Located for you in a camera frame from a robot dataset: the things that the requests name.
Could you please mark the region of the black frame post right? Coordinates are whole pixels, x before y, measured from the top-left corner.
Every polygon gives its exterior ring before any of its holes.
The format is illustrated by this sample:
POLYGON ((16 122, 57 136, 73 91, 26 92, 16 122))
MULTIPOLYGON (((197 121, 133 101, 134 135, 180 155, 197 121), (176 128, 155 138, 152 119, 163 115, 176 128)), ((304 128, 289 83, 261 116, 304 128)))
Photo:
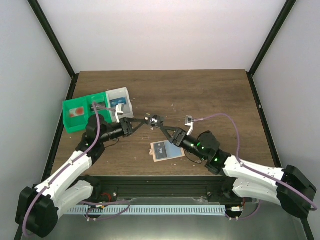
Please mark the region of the black frame post right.
POLYGON ((274 40, 276 39, 278 33, 280 32, 283 24, 285 23, 287 17, 291 13, 293 7, 295 6, 297 0, 286 0, 280 13, 278 14, 271 30, 269 31, 261 49, 259 50, 255 60, 253 61, 252 66, 250 67, 249 71, 247 71, 248 77, 252 78, 255 73, 257 72, 258 68, 260 67, 261 63, 263 62, 267 52, 269 51, 270 47, 272 46, 274 40))

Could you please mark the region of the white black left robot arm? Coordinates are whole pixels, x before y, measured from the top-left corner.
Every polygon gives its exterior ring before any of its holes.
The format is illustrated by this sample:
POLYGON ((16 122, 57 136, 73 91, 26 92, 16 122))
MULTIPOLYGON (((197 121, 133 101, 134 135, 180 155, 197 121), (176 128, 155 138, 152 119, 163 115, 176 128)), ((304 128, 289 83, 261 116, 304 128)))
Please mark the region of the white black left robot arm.
POLYGON ((132 135, 145 124, 144 119, 121 118, 108 123, 101 114, 89 117, 85 133, 70 158, 49 178, 37 186, 26 187, 19 195, 15 221, 26 237, 49 235, 59 219, 78 203, 97 202, 102 189, 96 180, 79 176, 91 168, 105 151, 104 143, 132 135))

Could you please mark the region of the white plastic bin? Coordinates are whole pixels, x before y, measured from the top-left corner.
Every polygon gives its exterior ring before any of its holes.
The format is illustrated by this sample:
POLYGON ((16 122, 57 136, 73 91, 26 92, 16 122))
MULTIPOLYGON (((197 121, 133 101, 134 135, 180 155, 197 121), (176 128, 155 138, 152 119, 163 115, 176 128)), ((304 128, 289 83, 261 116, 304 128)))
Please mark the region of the white plastic bin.
POLYGON ((105 92, 107 96, 108 107, 115 109, 118 104, 123 104, 123 115, 119 118, 133 118, 133 107, 127 87, 108 90, 105 92))

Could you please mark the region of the green plastic bin left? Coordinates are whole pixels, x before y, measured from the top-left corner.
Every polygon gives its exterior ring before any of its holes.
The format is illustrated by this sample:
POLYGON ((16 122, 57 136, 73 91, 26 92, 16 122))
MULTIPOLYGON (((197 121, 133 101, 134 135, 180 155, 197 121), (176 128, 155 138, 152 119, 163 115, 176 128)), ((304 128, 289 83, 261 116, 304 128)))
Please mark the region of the green plastic bin left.
POLYGON ((62 103, 63 125, 68 134, 83 131, 89 117, 89 107, 85 96, 65 100, 62 103))

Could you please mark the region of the blue credit card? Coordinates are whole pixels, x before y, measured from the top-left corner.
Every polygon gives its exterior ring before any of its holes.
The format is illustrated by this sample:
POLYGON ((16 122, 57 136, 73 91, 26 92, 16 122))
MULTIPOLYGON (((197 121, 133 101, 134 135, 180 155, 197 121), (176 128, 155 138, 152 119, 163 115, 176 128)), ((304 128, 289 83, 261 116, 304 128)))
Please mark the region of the blue credit card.
POLYGON ((115 98, 115 99, 111 99, 110 100, 110 106, 116 107, 118 104, 123 104, 126 105, 127 104, 127 98, 126 97, 119 97, 119 98, 115 98))

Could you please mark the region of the black vip card in bin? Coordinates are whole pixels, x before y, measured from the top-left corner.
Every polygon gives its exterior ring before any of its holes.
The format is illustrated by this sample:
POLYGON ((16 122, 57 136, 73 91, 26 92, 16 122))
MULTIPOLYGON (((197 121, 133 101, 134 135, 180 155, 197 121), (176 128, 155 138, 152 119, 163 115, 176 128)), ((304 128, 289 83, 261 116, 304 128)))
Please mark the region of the black vip card in bin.
POLYGON ((94 106, 96 108, 97 111, 102 111, 102 110, 106 110, 106 103, 105 102, 99 102, 99 103, 92 103, 90 105, 90 111, 93 113, 94 112, 94 106))

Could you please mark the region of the black frame post left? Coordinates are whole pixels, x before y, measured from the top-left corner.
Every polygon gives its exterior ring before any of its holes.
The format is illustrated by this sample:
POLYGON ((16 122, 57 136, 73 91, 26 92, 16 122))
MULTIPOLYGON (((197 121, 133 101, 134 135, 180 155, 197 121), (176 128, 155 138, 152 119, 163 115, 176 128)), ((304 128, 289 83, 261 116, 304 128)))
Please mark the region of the black frame post left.
POLYGON ((63 50, 49 20, 47 19, 40 3, 38 0, 27 0, 29 6, 31 7, 32 11, 34 12, 36 18, 38 19, 41 27, 43 28, 45 34, 47 35, 51 45, 53 46, 55 52, 57 53, 61 63, 63 64, 64 68, 66 69, 68 75, 74 79, 76 77, 76 73, 68 60, 65 51, 63 50))

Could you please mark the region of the white red card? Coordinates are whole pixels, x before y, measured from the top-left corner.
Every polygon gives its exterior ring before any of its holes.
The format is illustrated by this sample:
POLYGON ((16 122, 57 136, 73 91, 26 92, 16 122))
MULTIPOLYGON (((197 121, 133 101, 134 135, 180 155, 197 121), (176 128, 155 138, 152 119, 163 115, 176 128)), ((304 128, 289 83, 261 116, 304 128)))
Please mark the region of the white red card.
POLYGON ((80 117, 80 116, 83 116, 84 114, 85 114, 85 110, 83 106, 72 108, 69 110, 70 118, 80 117))

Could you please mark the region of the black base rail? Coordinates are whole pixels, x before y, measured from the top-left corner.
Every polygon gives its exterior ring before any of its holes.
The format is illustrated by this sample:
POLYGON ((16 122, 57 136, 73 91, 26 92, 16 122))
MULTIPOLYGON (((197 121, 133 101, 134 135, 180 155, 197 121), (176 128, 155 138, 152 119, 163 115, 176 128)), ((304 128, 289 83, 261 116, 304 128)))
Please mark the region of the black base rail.
POLYGON ((234 178, 225 176, 80 176, 77 181, 93 183, 89 198, 115 202, 136 198, 194 198, 222 205, 252 202, 232 193, 234 178))

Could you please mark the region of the green plastic bin middle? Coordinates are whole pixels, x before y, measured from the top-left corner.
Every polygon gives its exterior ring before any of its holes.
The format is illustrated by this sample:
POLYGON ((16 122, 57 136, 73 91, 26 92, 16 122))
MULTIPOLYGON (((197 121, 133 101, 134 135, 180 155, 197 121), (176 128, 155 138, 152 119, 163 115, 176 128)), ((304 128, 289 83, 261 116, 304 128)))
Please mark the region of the green plastic bin middle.
POLYGON ((97 113, 104 117, 104 120, 107 123, 112 122, 111 111, 107 110, 109 108, 109 102, 106 92, 100 92, 96 94, 87 95, 84 97, 86 107, 85 107, 85 117, 88 120, 89 117, 95 115, 95 110, 93 105, 95 104, 95 108, 97 113))

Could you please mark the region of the green plastic bin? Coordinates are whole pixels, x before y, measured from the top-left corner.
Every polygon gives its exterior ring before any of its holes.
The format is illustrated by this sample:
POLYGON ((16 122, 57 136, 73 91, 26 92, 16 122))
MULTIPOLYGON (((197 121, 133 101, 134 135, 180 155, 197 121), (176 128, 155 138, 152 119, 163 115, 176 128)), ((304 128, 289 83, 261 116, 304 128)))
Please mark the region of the green plastic bin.
POLYGON ((83 131, 89 117, 89 107, 85 96, 65 100, 62 103, 63 125, 68 134, 83 131))
POLYGON ((88 120, 89 117, 95 115, 95 110, 93 105, 95 104, 95 108, 97 113, 104 117, 104 120, 107 123, 112 122, 111 111, 107 110, 109 108, 109 102, 106 92, 100 92, 96 94, 87 95, 84 97, 86 107, 85 107, 85 117, 88 120))

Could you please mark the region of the black frame post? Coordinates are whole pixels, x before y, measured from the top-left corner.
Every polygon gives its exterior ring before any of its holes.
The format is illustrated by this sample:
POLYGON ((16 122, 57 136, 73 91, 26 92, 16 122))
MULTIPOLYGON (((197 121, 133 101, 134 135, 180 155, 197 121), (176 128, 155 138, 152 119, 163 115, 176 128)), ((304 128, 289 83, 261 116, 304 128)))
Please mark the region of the black frame post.
POLYGON ((38 19, 41 27, 43 28, 45 34, 47 35, 51 45, 53 46, 55 52, 57 53, 61 63, 63 64, 64 68, 66 69, 68 75, 74 79, 76 77, 76 73, 68 60, 65 51, 63 50, 49 20, 47 19, 40 3, 38 0, 27 0, 29 6, 31 7, 32 11, 34 12, 36 18, 38 19))
POLYGON ((272 46, 274 40, 276 39, 278 33, 280 32, 283 24, 285 23, 287 17, 291 13, 293 7, 295 6, 297 0, 286 0, 280 13, 278 14, 271 30, 269 31, 261 49, 259 50, 255 60, 253 61, 252 66, 250 67, 249 71, 247 71, 248 77, 252 78, 255 73, 257 72, 258 68, 260 67, 261 63, 263 62, 267 52, 269 51, 270 47, 272 46))

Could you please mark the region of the metal base plate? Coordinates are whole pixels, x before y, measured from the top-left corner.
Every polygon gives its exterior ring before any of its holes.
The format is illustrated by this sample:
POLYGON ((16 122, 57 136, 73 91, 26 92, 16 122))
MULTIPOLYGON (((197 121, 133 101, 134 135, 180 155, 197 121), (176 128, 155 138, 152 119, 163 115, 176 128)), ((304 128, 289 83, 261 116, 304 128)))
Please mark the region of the metal base plate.
POLYGON ((48 240, 306 240, 300 220, 280 207, 261 203, 246 220, 221 216, 130 216, 87 222, 63 216, 48 240))

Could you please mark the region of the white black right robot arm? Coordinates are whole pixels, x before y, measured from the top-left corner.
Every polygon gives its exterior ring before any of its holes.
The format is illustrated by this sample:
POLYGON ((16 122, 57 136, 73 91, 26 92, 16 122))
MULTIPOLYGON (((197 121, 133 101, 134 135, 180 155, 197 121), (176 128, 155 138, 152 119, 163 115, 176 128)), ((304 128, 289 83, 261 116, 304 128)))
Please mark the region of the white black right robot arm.
POLYGON ((239 159, 221 150, 211 131, 195 138, 179 127, 162 126, 160 130, 171 144, 205 161, 209 172, 231 178, 222 188, 225 200, 239 197, 274 203, 299 219, 318 209, 314 203, 317 189, 297 167, 270 167, 239 159))

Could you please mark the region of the black vip card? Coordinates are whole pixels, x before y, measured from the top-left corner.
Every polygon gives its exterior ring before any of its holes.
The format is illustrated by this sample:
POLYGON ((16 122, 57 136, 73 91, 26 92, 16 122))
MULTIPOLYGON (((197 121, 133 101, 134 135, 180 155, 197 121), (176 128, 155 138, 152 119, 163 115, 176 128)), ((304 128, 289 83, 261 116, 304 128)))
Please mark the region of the black vip card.
POLYGON ((147 117, 146 123, 151 127, 161 128, 164 125, 164 118, 159 115, 151 115, 147 117))
POLYGON ((105 102, 99 102, 99 103, 92 103, 90 105, 90 111, 93 113, 94 112, 94 106, 96 108, 97 111, 102 111, 102 110, 106 110, 106 103, 105 102))

